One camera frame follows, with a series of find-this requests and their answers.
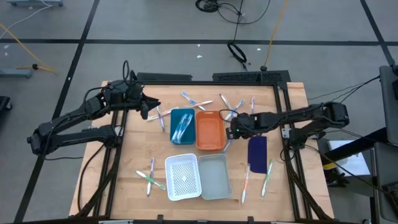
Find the yellow cable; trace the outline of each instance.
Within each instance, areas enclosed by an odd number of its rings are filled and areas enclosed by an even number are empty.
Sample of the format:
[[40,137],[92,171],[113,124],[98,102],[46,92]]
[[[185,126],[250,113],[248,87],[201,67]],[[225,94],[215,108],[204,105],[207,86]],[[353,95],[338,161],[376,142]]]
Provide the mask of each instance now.
[[50,69],[50,67],[46,65],[43,61],[41,61],[38,57],[36,57],[36,55],[34,55],[27,47],[25,47],[25,45],[14,34],[12,34],[12,32],[10,32],[1,22],[0,22],[0,27],[3,28],[12,38],[14,38],[18,42],[18,44],[21,45],[21,47],[25,49],[28,54],[30,54],[30,56],[35,58],[43,66],[47,67],[45,70],[56,73],[54,70]]
[[46,70],[46,71],[53,72],[53,73],[57,74],[54,70],[51,70],[51,69],[46,68],[46,67],[37,66],[37,68],[41,68],[43,70]]
[[271,52],[272,41],[274,40],[274,36],[275,36],[276,30],[278,29],[278,26],[279,26],[279,24],[280,24],[280,21],[282,20],[282,17],[284,16],[284,12],[285,12],[286,5],[287,5],[288,1],[289,1],[289,0],[285,0],[284,6],[282,7],[282,10],[281,10],[280,13],[279,13],[278,21],[276,22],[276,25],[275,25],[275,27],[274,27],[274,31],[272,31],[271,40],[269,41],[269,45],[268,45],[268,51],[267,51],[266,62],[264,62],[264,66],[267,65],[268,58],[269,58],[269,54],[270,54],[270,52]]
[[[25,69],[25,68],[32,68],[32,66],[21,66],[21,67],[17,67],[16,69]],[[46,70],[46,71],[53,72],[53,73],[57,74],[55,71],[53,71],[53,70],[51,70],[51,69],[49,69],[49,68],[46,68],[46,67],[37,66],[37,68],[43,69],[43,70]]]
[[24,69],[24,68],[32,68],[32,66],[22,66],[22,67],[17,67],[15,69]]

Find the plastic container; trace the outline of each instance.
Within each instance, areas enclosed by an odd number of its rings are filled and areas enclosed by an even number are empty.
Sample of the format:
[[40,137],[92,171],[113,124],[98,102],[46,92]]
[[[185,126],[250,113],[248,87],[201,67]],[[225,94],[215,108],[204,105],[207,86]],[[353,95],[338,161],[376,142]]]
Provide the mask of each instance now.
[[175,129],[177,128],[181,118],[184,114],[192,114],[191,123],[188,125],[181,138],[181,145],[193,144],[195,143],[195,110],[191,108],[187,109],[174,109],[171,112],[171,122],[170,122],[170,141],[172,140]]
[[190,153],[165,160],[167,195],[172,201],[199,197],[201,194],[197,157]]
[[219,150],[225,145],[224,122],[218,111],[200,111],[196,115],[197,148]]
[[201,196],[205,200],[230,198],[232,188],[229,182],[225,154],[201,156],[198,159]]

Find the wheel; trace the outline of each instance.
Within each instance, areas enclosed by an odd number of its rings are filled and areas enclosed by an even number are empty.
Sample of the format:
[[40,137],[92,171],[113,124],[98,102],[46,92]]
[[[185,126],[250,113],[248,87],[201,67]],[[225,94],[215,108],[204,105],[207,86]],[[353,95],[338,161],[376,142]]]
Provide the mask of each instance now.
[[8,102],[7,106],[6,106],[7,110],[11,110],[12,109],[12,104],[10,102]]
[[372,220],[371,219],[362,220],[362,224],[372,224]]

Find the white plastic basket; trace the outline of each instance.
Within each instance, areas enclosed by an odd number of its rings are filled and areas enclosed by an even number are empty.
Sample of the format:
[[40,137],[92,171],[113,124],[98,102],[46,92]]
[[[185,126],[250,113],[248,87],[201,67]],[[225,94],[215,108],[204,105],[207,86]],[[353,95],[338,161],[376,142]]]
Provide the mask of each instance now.
[[201,194],[197,157],[194,154],[170,156],[165,160],[167,194],[172,201]]

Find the wire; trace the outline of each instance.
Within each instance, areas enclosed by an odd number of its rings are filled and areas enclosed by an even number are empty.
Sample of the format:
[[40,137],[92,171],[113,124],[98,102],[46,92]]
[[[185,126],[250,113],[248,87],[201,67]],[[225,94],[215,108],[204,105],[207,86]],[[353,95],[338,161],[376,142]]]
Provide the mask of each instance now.
[[232,41],[232,43],[235,42],[235,40],[236,40],[236,34],[238,33],[238,26],[239,26],[239,21],[240,21],[240,18],[241,18],[242,5],[243,5],[243,0],[241,0],[241,5],[240,5],[240,7],[239,7],[238,21],[237,21],[237,23],[236,23],[234,40]]
[[285,9],[286,9],[286,5],[287,5],[288,1],[289,0],[285,0],[284,5],[282,6],[282,10],[280,10],[278,21],[276,22],[276,25],[274,27],[274,31],[272,31],[271,40],[269,41],[269,45],[268,45],[266,61],[264,62],[264,66],[265,67],[267,66],[267,62],[268,62],[268,59],[269,59],[269,54],[271,52],[272,41],[274,40],[274,36],[275,36],[276,31],[277,31],[277,29],[279,27],[279,24],[280,24],[280,22],[282,20],[282,17],[284,15],[284,12],[285,12]]
[[343,132],[342,130],[325,131],[325,133]]
[[329,162],[334,163],[334,165],[338,166],[340,169],[344,170],[344,171],[347,172],[349,175],[351,175],[351,176],[355,177],[356,179],[358,179],[358,180],[364,182],[366,185],[368,185],[368,186],[370,186],[370,187],[372,187],[372,188],[374,188],[374,189],[376,189],[376,190],[378,190],[378,191],[384,193],[386,196],[391,197],[392,199],[394,199],[395,196],[391,195],[389,192],[386,192],[385,190],[383,190],[383,189],[381,189],[381,188],[379,188],[379,187],[377,187],[377,186],[375,186],[375,185],[373,185],[373,184],[370,184],[370,183],[366,182],[364,179],[362,179],[362,178],[360,178],[360,177],[354,175],[353,173],[351,173],[350,171],[346,170],[346,169],[345,169],[344,167],[342,167],[341,165],[337,164],[335,161],[331,160],[329,157],[327,157],[324,153],[320,152],[320,151],[319,151],[318,149],[316,149],[315,147],[309,146],[309,145],[307,145],[307,144],[304,144],[304,146],[307,146],[307,147],[313,149],[314,151],[316,151],[317,153],[319,153],[319,155],[323,156],[323,157],[324,157],[326,160],[328,160]]
[[226,119],[223,118],[223,116],[221,115],[221,112],[223,112],[223,111],[230,111],[230,112],[232,112],[232,113],[236,113],[237,116],[239,115],[239,113],[236,112],[235,110],[231,110],[231,109],[222,109],[222,110],[219,110],[219,111],[218,111],[218,115],[220,116],[220,118],[221,118],[223,121],[228,122],[228,123],[230,123],[231,121],[226,120]]
[[70,118],[74,118],[77,116],[81,116],[84,115],[83,113],[80,114],[75,114],[73,116],[66,116],[65,118],[63,118],[60,122],[58,122],[58,124],[56,124],[50,131],[49,136],[47,137],[47,142],[45,143],[44,149],[43,149],[43,154],[47,154],[47,148],[49,146],[49,142],[50,142],[50,137],[52,135],[52,133],[54,132],[54,129],[57,128],[58,126],[60,126],[64,121],[70,119]]
[[220,7],[219,7],[219,9],[218,9],[217,11],[218,11],[218,14],[219,14],[224,20],[226,20],[226,21],[228,21],[228,22],[230,22],[230,23],[233,23],[233,24],[239,23],[239,24],[241,24],[241,25],[248,25],[248,24],[253,24],[253,23],[255,23],[255,22],[258,22],[260,19],[262,19],[262,18],[264,17],[264,15],[266,14],[266,12],[267,12],[267,10],[268,10],[268,7],[269,7],[270,2],[271,2],[271,0],[268,0],[266,9],[265,9],[264,12],[261,14],[261,16],[260,16],[258,19],[254,20],[254,21],[251,21],[251,22],[234,22],[234,21],[231,21],[231,20],[225,18],[225,17],[221,14],[220,8],[221,8],[221,6],[224,5],[224,4],[231,5],[230,3],[221,3],[221,4],[219,4]]
[[332,101],[335,101],[335,100],[337,100],[338,98],[340,98],[340,97],[345,96],[345,95],[348,94],[348,96],[346,96],[343,100],[340,101],[340,103],[342,103],[343,101],[345,101],[345,99],[347,99],[349,96],[351,96],[355,91],[357,91],[358,89],[360,89],[362,86],[365,86],[366,84],[368,84],[368,83],[370,83],[370,82],[372,82],[372,81],[374,81],[374,80],[376,80],[376,79],[378,79],[378,78],[380,78],[380,76],[374,77],[374,78],[372,78],[372,79],[370,79],[370,80],[368,80],[368,81],[366,81],[366,82],[364,82],[364,83],[360,83],[360,86],[357,86],[357,87],[353,88],[352,90],[349,90],[349,91],[347,91],[347,92],[341,94],[340,96],[337,96],[336,98],[332,99]]
[[98,155],[98,153],[100,153],[102,148],[104,148],[104,144],[102,144],[102,146],[99,149],[97,149],[97,151],[88,159],[88,161],[86,162],[85,166],[83,167],[83,170],[81,171],[80,180],[79,180],[79,189],[78,189],[78,192],[77,192],[77,208],[79,209],[79,212],[81,211],[80,196],[81,196],[81,186],[83,184],[83,176],[84,176],[84,174],[86,172],[88,164],[94,159],[94,157],[96,155]]
[[59,157],[59,158],[53,158],[53,159],[47,159],[44,158],[46,161],[56,161],[56,160],[60,160],[60,159],[82,159],[83,156],[79,156],[79,157]]
[[[225,6],[222,6],[222,5],[231,6],[232,8],[235,9],[236,12],[234,12],[234,11],[231,10],[230,8],[225,7]],[[238,9],[237,9],[234,5],[232,5],[232,4],[230,4],[230,3],[224,2],[224,3],[218,4],[218,6],[219,6],[219,7],[225,7],[226,9],[230,10],[231,12],[234,12],[236,15],[238,15],[238,13],[239,13]]]
[[36,61],[40,62],[44,67],[47,67],[47,69],[53,71],[48,65],[46,65],[43,61],[41,61],[36,55],[34,55],[12,32],[10,32],[1,22],[0,22],[0,27],[3,28],[12,38],[14,38],[18,44],[33,58],[36,59]]
[[[17,67],[16,69],[32,68],[33,65],[32,65],[32,66],[21,66],[21,67]],[[36,68],[39,68],[39,69],[42,69],[42,70],[46,70],[46,71],[49,71],[49,72],[56,73],[54,70],[51,70],[51,69],[49,69],[49,68],[42,67],[42,66],[36,66]]]
[[282,158],[282,153],[285,151],[285,149],[282,149],[281,151],[280,151],[280,153],[279,153],[279,158],[282,160],[282,161],[284,161],[284,162],[286,162],[286,161],[291,161],[292,159],[294,159],[294,157],[296,156],[296,151],[295,150],[293,150],[293,156],[292,157],[290,157],[290,158],[288,158],[287,160],[286,159],[284,159],[284,158]]
[[343,100],[340,101],[340,103],[344,102],[349,96],[351,96],[353,93],[355,93],[358,89],[360,89],[362,86],[365,86],[366,84],[370,83],[373,80],[376,80],[380,78],[380,76],[372,78],[371,80],[367,81],[366,83],[363,83],[362,85],[360,85],[359,87],[356,87],[356,89],[354,91],[352,91],[348,96],[346,96]]
[[[17,24],[20,23],[20,22],[24,22],[24,21],[30,19],[32,16],[36,15],[36,14],[39,13],[40,11],[43,11],[44,9],[48,9],[48,8],[52,7],[52,5],[45,3],[43,0],[40,0],[40,1],[41,1],[43,4],[45,4],[47,7],[44,7],[44,8],[42,8],[42,9],[39,9],[39,10],[35,11],[33,14],[31,14],[30,16],[26,17],[25,19],[21,19],[20,21],[11,24],[7,29],[11,29],[11,27],[17,25]],[[4,31],[4,32],[1,34],[0,39],[2,39],[6,33],[7,33],[7,31]]]
[[[205,3],[203,7],[200,7],[201,2]],[[197,9],[201,10],[202,12],[215,12],[219,7],[217,0],[197,0],[195,2],[195,6],[197,7]]]
[[331,95],[331,94],[334,94],[334,93],[338,93],[338,92],[347,90],[347,89],[349,89],[349,88],[357,87],[357,86],[359,86],[359,85],[361,85],[361,84],[363,84],[363,83],[364,83],[364,82],[359,83],[359,84],[356,84],[356,85],[353,85],[353,86],[346,87],[346,88],[344,88],[344,89],[342,89],[342,90],[333,91],[333,92],[331,92],[331,93],[326,93],[326,94],[323,94],[323,95],[320,95],[320,96],[316,96],[316,97],[313,97],[313,98],[308,98],[308,100],[314,100],[314,99],[317,99],[317,98],[321,98],[321,97],[323,97],[323,96],[328,96],[328,95]]
[[105,88],[109,88],[109,87],[107,87],[107,86],[100,86],[100,87],[94,87],[94,88],[91,88],[91,89],[89,89],[89,90],[87,90],[87,92],[85,93],[85,96],[83,97],[83,108],[84,108],[84,111],[85,111],[85,113],[88,113],[87,112],[87,108],[86,108],[86,100],[87,100],[87,96],[88,96],[88,94],[91,92],[91,91],[93,91],[93,90],[102,90],[102,89],[105,89]]

